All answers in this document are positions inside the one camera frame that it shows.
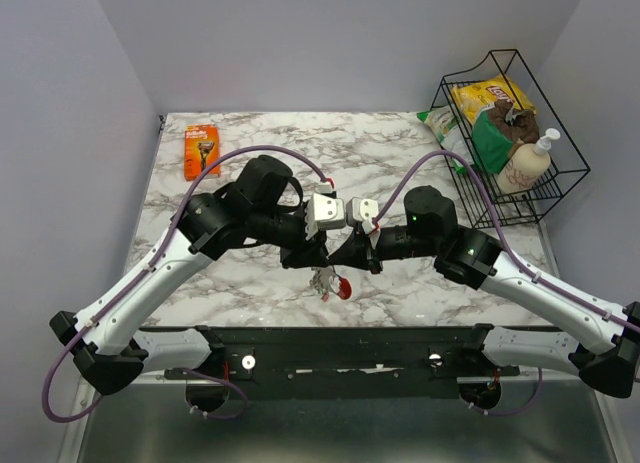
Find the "red white keyring carabiner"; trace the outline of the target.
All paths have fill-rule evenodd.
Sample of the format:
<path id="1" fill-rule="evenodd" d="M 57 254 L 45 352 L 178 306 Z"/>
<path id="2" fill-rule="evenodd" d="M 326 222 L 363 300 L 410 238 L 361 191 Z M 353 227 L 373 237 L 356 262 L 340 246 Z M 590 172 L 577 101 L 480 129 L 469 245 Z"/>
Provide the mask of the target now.
<path id="1" fill-rule="evenodd" d="M 323 301 L 332 295 L 341 300 L 348 300 L 352 296 L 350 282 L 339 275 L 333 266 L 315 267 L 309 284 Z"/>

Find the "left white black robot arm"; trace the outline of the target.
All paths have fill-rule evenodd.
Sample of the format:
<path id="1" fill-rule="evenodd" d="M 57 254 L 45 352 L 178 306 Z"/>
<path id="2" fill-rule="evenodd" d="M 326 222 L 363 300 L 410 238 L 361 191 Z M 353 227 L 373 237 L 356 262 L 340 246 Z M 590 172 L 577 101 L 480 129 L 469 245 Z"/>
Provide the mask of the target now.
<path id="1" fill-rule="evenodd" d="M 77 313 L 51 318 L 53 333 L 99 394 L 115 394 L 154 371 L 188 369 L 209 378 L 220 370 L 223 346 L 206 329 L 156 331 L 144 322 L 227 251 L 255 240 L 280 248 L 289 267 L 298 256 L 308 267 L 325 264 L 322 236 L 307 233 L 305 203 L 279 202 L 287 187 L 302 191 L 292 170 L 264 147 L 235 181 L 213 193 L 189 191 L 160 240 L 103 296 Z"/>

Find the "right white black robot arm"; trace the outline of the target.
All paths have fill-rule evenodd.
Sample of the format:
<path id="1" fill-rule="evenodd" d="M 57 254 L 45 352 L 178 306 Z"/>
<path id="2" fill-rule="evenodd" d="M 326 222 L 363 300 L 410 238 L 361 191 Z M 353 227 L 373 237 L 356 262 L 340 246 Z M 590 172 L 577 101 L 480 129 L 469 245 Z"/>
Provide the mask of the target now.
<path id="1" fill-rule="evenodd" d="M 431 186 L 405 196 L 406 222 L 381 228 L 375 201 L 353 198 L 322 204 L 331 219 L 352 227 L 330 256 L 333 265 L 378 274 L 390 260 L 431 257 L 447 280 L 499 296 L 555 326 L 535 330 L 492 327 L 464 345 L 460 362 L 480 375 L 497 366 L 534 366 L 578 376 L 592 389 L 630 397 L 639 368 L 639 306 L 623 306 L 581 291 L 526 262 L 490 235 L 462 226 L 454 203 Z"/>

